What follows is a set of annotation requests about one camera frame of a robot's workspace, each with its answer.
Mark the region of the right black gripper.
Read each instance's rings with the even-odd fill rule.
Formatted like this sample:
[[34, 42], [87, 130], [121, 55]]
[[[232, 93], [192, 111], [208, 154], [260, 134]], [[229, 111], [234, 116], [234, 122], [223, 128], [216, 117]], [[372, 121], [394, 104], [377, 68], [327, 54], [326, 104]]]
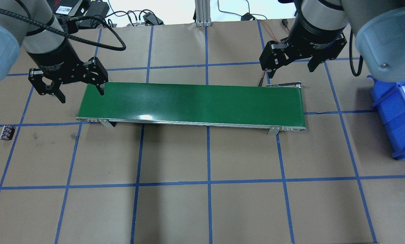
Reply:
[[272, 79], [282, 66], [307, 58], [310, 58], [308, 70], [312, 73], [326, 60], [337, 58], [347, 43], [343, 28], [319, 29], [302, 15], [297, 15], [288, 37], [267, 42], [259, 62], [269, 79]]

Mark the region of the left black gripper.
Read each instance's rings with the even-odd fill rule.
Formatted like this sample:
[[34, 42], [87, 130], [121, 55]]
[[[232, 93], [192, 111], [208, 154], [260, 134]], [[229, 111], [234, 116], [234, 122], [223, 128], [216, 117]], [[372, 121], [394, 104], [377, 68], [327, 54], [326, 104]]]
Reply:
[[38, 68], [31, 68], [28, 80], [39, 95], [53, 95], [62, 104], [66, 97], [60, 86], [74, 82], [92, 84], [101, 96], [104, 95], [108, 73], [98, 57], [82, 62], [68, 39], [45, 54], [28, 53]]

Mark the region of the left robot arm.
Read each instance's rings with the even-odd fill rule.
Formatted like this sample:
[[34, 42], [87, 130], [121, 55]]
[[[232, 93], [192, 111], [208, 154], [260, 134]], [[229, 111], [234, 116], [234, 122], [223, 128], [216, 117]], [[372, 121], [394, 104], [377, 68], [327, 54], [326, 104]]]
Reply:
[[28, 80], [39, 95], [66, 102], [60, 86], [94, 85], [104, 95], [108, 73], [97, 57], [83, 62], [46, 0], [0, 0], [0, 81], [9, 74], [23, 48], [36, 64]]

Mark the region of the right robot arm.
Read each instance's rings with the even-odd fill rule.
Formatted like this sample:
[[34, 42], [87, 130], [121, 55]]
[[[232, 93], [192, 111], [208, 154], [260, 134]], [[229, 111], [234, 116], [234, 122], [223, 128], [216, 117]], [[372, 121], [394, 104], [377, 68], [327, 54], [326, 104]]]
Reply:
[[405, 81], [405, 0], [295, 0], [296, 16], [288, 37], [269, 41], [259, 58], [273, 77], [286, 65], [309, 59], [310, 72], [334, 60], [348, 43], [370, 74], [384, 82]]

